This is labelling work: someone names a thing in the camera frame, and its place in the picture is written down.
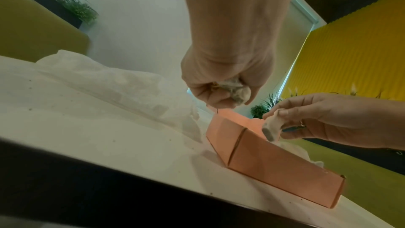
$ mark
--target white table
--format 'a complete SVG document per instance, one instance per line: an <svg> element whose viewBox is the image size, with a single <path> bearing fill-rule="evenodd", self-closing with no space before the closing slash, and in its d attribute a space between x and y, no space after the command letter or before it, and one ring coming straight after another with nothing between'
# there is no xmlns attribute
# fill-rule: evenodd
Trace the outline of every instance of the white table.
<svg viewBox="0 0 405 228"><path fill-rule="evenodd" d="M35 67L0 57L1 137L319 227L392 227L343 196L327 209L225 168L204 135L209 117L195 141Z"/></svg>

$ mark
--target yellow ribbed panel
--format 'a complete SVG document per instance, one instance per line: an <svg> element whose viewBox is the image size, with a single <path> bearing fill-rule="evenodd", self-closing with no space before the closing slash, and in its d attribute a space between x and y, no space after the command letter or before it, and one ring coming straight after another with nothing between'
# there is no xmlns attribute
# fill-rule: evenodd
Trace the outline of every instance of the yellow ribbed panel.
<svg viewBox="0 0 405 228"><path fill-rule="evenodd" d="M380 0L310 33L288 88L405 100L405 0Z"/></svg>

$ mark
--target cardboard box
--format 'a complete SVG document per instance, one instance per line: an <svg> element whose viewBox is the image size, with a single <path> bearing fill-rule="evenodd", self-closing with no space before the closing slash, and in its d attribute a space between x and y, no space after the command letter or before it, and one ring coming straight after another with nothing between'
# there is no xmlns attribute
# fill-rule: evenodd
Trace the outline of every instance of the cardboard box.
<svg viewBox="0 0 405 228"><path fill-rule="evenodd" d="M206 136L227 168L327 208L337 204L343 176L268 142L263 119L249 119L230 109L213 110Z"/></svg>

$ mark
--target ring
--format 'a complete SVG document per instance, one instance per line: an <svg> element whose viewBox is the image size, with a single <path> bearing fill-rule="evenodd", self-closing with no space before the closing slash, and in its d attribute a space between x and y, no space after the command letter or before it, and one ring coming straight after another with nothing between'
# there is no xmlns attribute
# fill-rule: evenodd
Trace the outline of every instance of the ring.
<svg viewBox="0 0 405 228"><path fill-rule="evenodd" d="M304 123L304 121L302 119L300 120L300 125L301 125L302 128L306 127L306 125L305 125L305 123Z"/></svg>

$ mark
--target hand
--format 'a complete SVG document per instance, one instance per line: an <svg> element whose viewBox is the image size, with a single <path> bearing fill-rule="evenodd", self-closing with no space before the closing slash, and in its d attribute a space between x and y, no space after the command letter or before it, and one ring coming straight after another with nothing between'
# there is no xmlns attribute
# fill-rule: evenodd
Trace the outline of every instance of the hand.
<svg viewBox="0 0 405 228"><path fill-rule="evenodd" d="M266 119L277 109L287 120L284 139L319 138L340 144L367 148L405 149L405 103L337 94L311 94L292 97L263 115Z"/></svg>
<svg viewBox="0 0 405 228"><path fill-rule="evenodd" d="M214 108L235 108L236 102L224 89L211 90L212 82L240 76L242 83L251 89L249 104L259 89L266 83L273 68L273 54L247 54L239 57L209 56L193 46L189 48L181 61L182 78L197 99Z"/></svg>

